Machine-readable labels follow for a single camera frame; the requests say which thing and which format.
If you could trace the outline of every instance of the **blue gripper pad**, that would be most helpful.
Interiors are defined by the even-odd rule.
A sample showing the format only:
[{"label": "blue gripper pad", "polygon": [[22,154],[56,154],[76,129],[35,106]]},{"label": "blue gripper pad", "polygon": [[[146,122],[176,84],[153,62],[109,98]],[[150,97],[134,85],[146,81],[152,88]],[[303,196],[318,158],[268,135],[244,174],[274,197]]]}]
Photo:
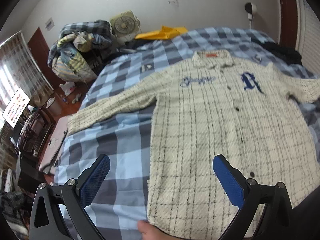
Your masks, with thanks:
[{"label": "blue gripper pad", "polygon": [[80,205],[82,208],[91,205],[109,170],[110,159],[108,155],[105,155],[79,190]]},{"label": "blue gripper pad", "polygon": [[219,155],[213,158],[212,167],[232,205],[242,208],[244,204],[243,189],[240,187],[239,183],[233,177],[232,173]]}]

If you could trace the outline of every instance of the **radiator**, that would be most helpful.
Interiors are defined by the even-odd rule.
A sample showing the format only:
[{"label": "radiator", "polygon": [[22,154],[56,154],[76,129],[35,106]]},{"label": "radiator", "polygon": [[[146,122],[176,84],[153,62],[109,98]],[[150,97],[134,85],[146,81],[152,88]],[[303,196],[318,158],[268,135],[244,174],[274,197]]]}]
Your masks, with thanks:
[{"label": "radiator", "polygon": [[296,49],[302,64],[309,71],[320,75],[320,21],[306,0],[297,0],[298,37]]}]

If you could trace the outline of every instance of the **trash can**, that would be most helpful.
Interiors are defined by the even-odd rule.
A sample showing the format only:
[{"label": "trash can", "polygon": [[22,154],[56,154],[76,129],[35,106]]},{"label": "trash can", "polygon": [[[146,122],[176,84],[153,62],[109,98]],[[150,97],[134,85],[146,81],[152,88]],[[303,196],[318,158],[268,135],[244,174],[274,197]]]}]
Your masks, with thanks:
[{"label": "trash can", "polygon": [[59,115],[61,114],[62,108],[57,102],[56,98],[50,98],[47,102],[47,109],[53,114],[53,115]]}]

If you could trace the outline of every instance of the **bed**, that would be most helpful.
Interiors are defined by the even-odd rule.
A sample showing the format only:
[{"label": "bed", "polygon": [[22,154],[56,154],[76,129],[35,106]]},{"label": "bed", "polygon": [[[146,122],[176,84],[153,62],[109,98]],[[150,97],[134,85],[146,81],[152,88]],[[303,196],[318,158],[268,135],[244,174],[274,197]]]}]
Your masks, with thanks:
[{"label": "bed", "polygon": [[[154,41],[139,47],[139,52],[123,55],[108,64],[88,91],[81,109],[97,100],[116,95],[147,75],[192,57],[197,50],[227,49],[231,55],[266,66],[273,62],[283,73],[296,78],[316,78],[301,65],[288,66],[251,38],[273,41],[256,30],[202,28],[172,40]],[[299,104],[310,128],[320,160],[319,101]],[[85,208],[106,239],[141,239],[137,220],[147,219],[148,178],[150,171],[150,133],[153,106],[134,113],[117,114],[65,139],[56,169],[55,185],[77,178],[100,154],[107,154],[111,168],[91,206]],[[64,206],[62,214],[71,234],[76,231]]]}]

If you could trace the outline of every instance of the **shirt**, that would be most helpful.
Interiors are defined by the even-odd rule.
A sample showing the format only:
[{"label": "shirt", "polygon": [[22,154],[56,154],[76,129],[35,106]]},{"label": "shirt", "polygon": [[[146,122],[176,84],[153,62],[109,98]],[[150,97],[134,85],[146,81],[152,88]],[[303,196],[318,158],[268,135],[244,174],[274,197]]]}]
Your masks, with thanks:
[{"label": "shirt", "polygon": [[312,136],[291,95],[315,101],[320,80],[295,79],[226,50],[200,51],[80,110],[69,119],[69,134],[156,101],[148,220],[173,236],[218,239],[237,208],[212,171],[215,155],[260,184],[284,182],[293,207],[319,185]]}]

